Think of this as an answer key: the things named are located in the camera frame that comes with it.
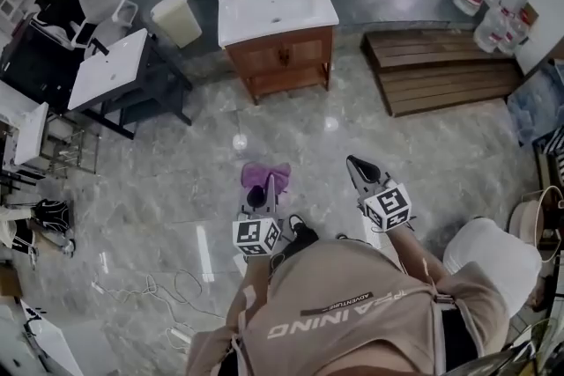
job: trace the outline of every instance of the wooden vanity cabinet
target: wooden vanity cabinet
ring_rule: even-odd
[[[280,33],[226,47],[237,73],[258,104],[261,96],[322,85],[329,90],[333,27]]]

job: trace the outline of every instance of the cabinet door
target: cabinet door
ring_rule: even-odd
[[[280,39],[271,37],[227,47],[239,74],[244,78],[284,69]]]
[[[307,68],[331,59],[332,27],[311,28],[288,33],[283,45],[283,64],[288,69]]]

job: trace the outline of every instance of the person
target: person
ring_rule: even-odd
[[[47,216],[44,211],[52,210],[49,217],[53,219],[48,222],[48,228],[63,231],[65,224],[62,221],[61,211],[53,207],[53,203],[45,201],[41,201],[36,207],[18,209],[7,209],[0,205],[0,241],[9,249],[28,254],[33,268],[37,263],[39,250],[45,252],[57,251],[69,257],[74,255],[76,247],[74,240],[66,240],[62,246],[57,245],[44,235],[38,221],[35,220],[38,214]]]
[[[404,273],[367,243],[289,225],[282,253],[249,258],[226,325],[192,337],[187,374],[442,374],[505,343],[507,308],[476,263],[450,275],[400,225],[387,234]]]

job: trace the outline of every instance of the box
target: box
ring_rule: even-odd
[[[0,296],[21,298],[18,272],[14,268],[0,266]]]
[[[274,218],[233,222],[233,244],[246,256],[272,254],[280,234]]]

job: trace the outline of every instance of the white bag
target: white bag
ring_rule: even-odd
[[[476,262],[505,300],[509,316],[523,307],[541,268],[538,250],[480,217],[467,223],[449,243],[443,263],[450,274]]]

